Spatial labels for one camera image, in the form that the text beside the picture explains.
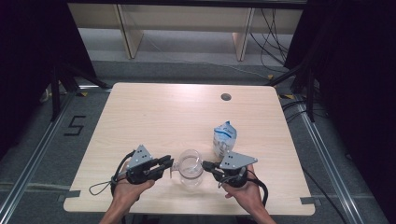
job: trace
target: floor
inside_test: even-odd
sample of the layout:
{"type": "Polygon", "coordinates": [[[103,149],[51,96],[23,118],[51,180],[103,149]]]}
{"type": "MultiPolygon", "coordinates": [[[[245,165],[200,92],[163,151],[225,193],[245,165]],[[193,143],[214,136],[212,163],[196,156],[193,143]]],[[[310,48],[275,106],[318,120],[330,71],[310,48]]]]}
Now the floor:
{"type": "MultiPolygon", "coordinates": [[[[262,51],[252,38],[247,44],[245,60],[238,62],[234,53],[232,36],[226,33],[146,31],[136,58],[133,60],[126,58],[119,31],[80,29],[80,33],[95,68],[104,68],[101,70],[104,75],[101,76],[109,81],[125,79],[126,77],[120,75],[122,73],[120,67],[128,67],[130,64],[143,66],[143,71],[153,69],[153,67],[157,70],[171,70],[174,64],[176,66],[194,65],[197,69],[207,67],[231,69],[241,74],[240,76],[257,78],[268,78],[268,73],[264,75],[260,72],[262,64],[269,67],[265,68],[267,72],[271,72],[268,69],[275,70],[274,74],[287,71],[268,54],[264,54],[261,59],[262,51]],[[110,64],[115,63],[120,65],[118,70],[107,69],[111,68],[110,64]],[[169,68],[155,67],[160,63],[171,65],[167,65],[170,66],[169,68]]],[[[263,42],[262,35],[255,34],[254,36],[263,42]]],[[[291,39],[292,35],[278,36],[278,41],[286,48],[290,45],[291,39]]],[[[282,61],[278,49],[270,47],[268,50],[282,61]]],[[[277,91],[282,97],[290,94],[291,82],[292,79],[278,85],[277,91]]],[[[86,108],[89,108],[87,105],[103,108],[107,96],[108,92],[92,91],[89,97],[73,97],[74,99],[69,103],[68,96],[64,96],[64,103],[69,104],[72,109],[64,112],[64,120],[59,121],[60,127],[54,128],[55,135],[47,133],[50,125],[48,119],[51,113],[50,102],[44,102],[37,109],[31,123],[21,136],[20,144],[12,148],[0,162],[0,201],[2,202],[10,196],[13,184],[19,181],[20,174],[31,176],[26,189],[21,190],[24,193],[20,193],[20,197],[16,196],[19,203],[10,208],[10,217],[7,220],[3,219],[2,223],[55,221],[58,223],[97,223],[100,220],[102,214],[67,213],[63,210],[62,202],[78,168],[78,165],[71,166],[69,163],[79,164],[84,155],[84,148],[89,143],[92,131],[100,117],[100,109],[87,112],[86,108]],[[73,115],[87,113],[90,114],[84,126],[87,132],[83,133],[78,140],[65,140],[64,132],[67,130],[68,121],[73,115]],[[40,141],[45,135],[51,136],[48,143],[40,141]],[[46,144],[50,147],[44,150],[42,155],[37,154],[37,149],[40,146],[46,147],[46,144]],[[60,147],[62,151],[54,149],[56,147],[60,147]],[[38,165],[34,170],[26,171],[24,169],[32,155],[38,157],[38,165]]],[[[294,101],[295,99],[280,100],[282,105],[294,101]]],[[[312,217],[274,216],[276,222],[343,223],[344,219],[345,223],[388,223],[353,161],[347,156],[347,149],[339,140],[337,131],[326,114],[325,106],[315,104],[314,124],[308,121],[302,111],[304,111],[304,105],[293,105],[285,109],[285,118],[301,164],[307,171],[305,178],[315,199],[317,212],[312,217]],[[352,200],[352,203],[347,204],[345,200],[352,200]]],[[[134,218],[134,223],[137,223],[139,217],[134,218]]],[[[193,223],[207,222],[200,217],[193,223]]]]}

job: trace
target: wire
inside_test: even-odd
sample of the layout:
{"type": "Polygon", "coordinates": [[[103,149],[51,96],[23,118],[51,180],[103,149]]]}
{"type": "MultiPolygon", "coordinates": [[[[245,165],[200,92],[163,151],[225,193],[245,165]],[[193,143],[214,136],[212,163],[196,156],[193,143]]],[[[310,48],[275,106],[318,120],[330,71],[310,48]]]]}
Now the wire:
{"type": "Polygon", "coordinates": [[[289,116],[288,118],[286,118],[286,122],[287,122],[287,123],[292,122],[295,118],[297,118],[298,116],[302,115],[302,114],[305,113],[305,112],[306,112],[306,110],[303,110],[303,111],[299,111],[299,112],[297,112],[297,113],[295,113],[295,114],[289,116]]]}
{"type": "Polygon", "coordinates": [[[324,191],[324,189],[318,184],[318,182],[314,179],[314,177],[308,173],[308,171],[302,166],[303,171],[309,176],[309,178],[314,182],[314,184],[318,187],[318,189],[323,193],[323,195],[326,197],[326,199],[329,201],[329,203],[332,205],[334,208],[335,212],[337,212],[338,216],[343,220],[343,223],[347,224],[347,221],[345,220],[344,216],[341,214],[340,210],[335,206],[334,202],[330,199],[329,195],[324,191]]]}
{"type": "Polygon", "coordinates": [[[262,205],[264,205],[264,207],[265,207],[265,205],[267,204],[267,200],[268,200],[268,188],[267,188],[267,186],[265,186],[265,184],[262,181],[260,181],[260,179],[256,176],[256,174],[254,174],[250,170],[247,170],[247,171],[250,172],[251,174],[253,174],[254,177],[256,177],[256,179],[248,178],[247,180],[257,184],[258,186],[260,186],[262,188],[262,191],[264,191],[264,196],[262,196],[262,205]]]}
{"type": "Polygon", "coordinates": [[[90,188],[89,188],[90,194],[93,195],[93,196],[99,195],[100,193],[102,193],[110,185],[110,183],[111,183],[111,181],[106,181],[106,182],[102,182],[102,183],[90,186],[90,188]],[[99,190],[99,192],[97,192],[97,193],[93,193],[92,192],[92,188],[94,188],[96,186],[104,185],[104,184],[106,184],[105,187],[102,188],[101,190],[99,190]]]}
{"type": "Polygon", "coordinates": [[[278,39],[278,37],[277,37],[276,20],[275,20],[275,18],[276,18],[276,9],[274,8],[274,9],[272,10],[273,13],[272,13],[272,22],[271,22],[271,25],[269,24],[269,22],[268,22],[268,20],[267,20],[265,14],[264,14],[264,11],[263,11],[262,8],[261,8],[261,12],[262,12],[262,17],[264,18],[265,23],[267,24],[267,27],[268,27],[268,31],[269,31],[267,37],[264,37],[264,36],[262,35],[262,37],[264,37],[264,39],[265,39],[265,42],[264,42],[264,45],[263,45],[263,46],[265,46],[265,44],[268,43],[271,47],[273,47],[273,48],[275,48],[275,49],[278,49],[280,55],[282,56],[282,59],[283,59],[284,61],[286,61],[285,53],[288,53],[289,50],[288,50],[288,48],[286,48],[286,47],[284,47],[282,44],[280,44],[279,39],[278,39]],[[271,36],[273,37],[273,39],[275,40],[275,42],[276,42],[276,44],[277,44],[277,47],[274,46],[274,45],[272,45],[270,42],[268,42],[268,38],[269,38],[270,35],[271,35],[271,36]]]}
{"type": "Polygon", "coordinates": [[[264,48],[264,46],[262,46],[259,41],[256,40],[256,38],[254,37],[254,35],[252,33],[250,33],[250,36],[253,38],[253,40],[256,42],[257,45],[259,45],[259,47],[262,49],[262,51],[264,50],[268,55],[270,55],[272,58],[274,58],[277,62],[279,62],[280,64],[284,64],[281,60],[279,60],[274,54],[272,54],[270,51],[268,51],[267,49],[264,48]]]}
{"type": "Polygon", "coordinates": [[[306,103],[306,100],[294,101],[294,102],[282,105],[283,112],[285,112],[287,109],[291,108],[294,105],[303,104],[303,103],[306,103]]]}

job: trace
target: clear plastic cup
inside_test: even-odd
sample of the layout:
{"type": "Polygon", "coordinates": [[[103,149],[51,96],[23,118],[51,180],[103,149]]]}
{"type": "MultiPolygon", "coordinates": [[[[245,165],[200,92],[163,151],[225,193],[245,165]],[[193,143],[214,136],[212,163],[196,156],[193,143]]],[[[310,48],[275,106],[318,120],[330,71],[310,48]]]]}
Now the clear plastic cup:
{"type": "Polygon", "coordinates": [[[177,162],[171,169],[171,177],[173,171],[180,173],[180,181],[189,188],[197,187],[202,182],[202,156],[194,149],[188,149],[180,154],[177,162]]]}

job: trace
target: metal rail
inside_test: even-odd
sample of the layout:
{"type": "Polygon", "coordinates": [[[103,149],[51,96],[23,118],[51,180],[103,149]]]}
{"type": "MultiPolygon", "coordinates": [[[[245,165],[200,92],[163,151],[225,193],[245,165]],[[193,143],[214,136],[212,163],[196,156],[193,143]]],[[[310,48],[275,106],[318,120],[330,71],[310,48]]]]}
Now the metal rail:
{"type": "Polygon", "coordinates": [[[58,117],[54,121],[50,122],[49,127],[47,128],[46,132],[44,133],[37,147],[35,148],[35,152],[33,153],[30,160],[27,162],[25,168],[23,169],[18,180],[15,182],[10,193],[1,204],[0,223],[6,224],[11,218],[15,208],[17,207],[19,201],[21,200],[23,193],[27,188],[28,183],[32,179],[38,165],[40,164],[42,158],[44,157],[50,145],[50,142],[52,141],[53,136],[56,134],[56,131],[59,128],[64,118],[64,112],[66,108],[70,105],[70,103],[74,99],[75,94],[76,94],[75,92],[69,92],[66,94],[62,105],[62,110],[60,111],[58,117]]]}
{"type": "MultiPolygon", "coordinates": [[[[295,95],[295,99],[297,101],[303,100],[300,95],[295,95]]],[[[304,105],[298,105],[300,111],[305,111],[304,105]]],[[[343,178],[338,173],[338,170],[332,161],[332,156],[329,153],[329,150],[326,148],[324,144],[317,126],[314,122],[311,122],[310,118],[306,114],[302,114],[303,121],[305,123],[306,129],[314,141],[315,147],[318,151],[318,154],[323,162],[324,168],[329,175],[330,180],[332,181],[332,186],[335,189],[335,192],[338,195],[338,198],[341,201],[341,205],[343,205],[346,215],[349,219],[350,223],[362,224],[364,223],[361,213],[358,210],[358,207],[355,204],[354,199],[352,198],[347,185],[345,184],[343,178]]]]}

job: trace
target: forearm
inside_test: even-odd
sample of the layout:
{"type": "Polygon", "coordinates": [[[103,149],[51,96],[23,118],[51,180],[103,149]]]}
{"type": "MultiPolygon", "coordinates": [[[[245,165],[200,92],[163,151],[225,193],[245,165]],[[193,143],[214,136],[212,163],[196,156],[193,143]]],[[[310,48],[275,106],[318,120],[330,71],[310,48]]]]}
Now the forearm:
{"type": "Polygon", "coordinates": [[[100,224],[120,223],[120,220],[125,214],[125,211],[122,209],[122,207],[123,206],[113,201],[100,221],[100,224]]]}
{"type": "Polygon", "coordinates": [[[264,206],[254,209],[250,214],[258,224],[276,224],[264,206]]]}

